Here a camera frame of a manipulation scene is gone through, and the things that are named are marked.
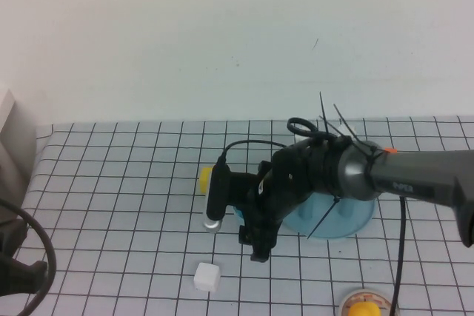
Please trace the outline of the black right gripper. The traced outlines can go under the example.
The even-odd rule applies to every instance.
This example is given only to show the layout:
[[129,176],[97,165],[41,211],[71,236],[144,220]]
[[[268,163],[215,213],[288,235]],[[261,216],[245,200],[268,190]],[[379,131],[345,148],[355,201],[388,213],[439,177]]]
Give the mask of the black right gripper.
[[275,152],[258,165],[257,183],[248,194],[250,216],[243,218],[238,242],[252,246],[250,259],[264,263],[275,247],[278,223],[314,192],[339,193],[334,141],[308,138]]

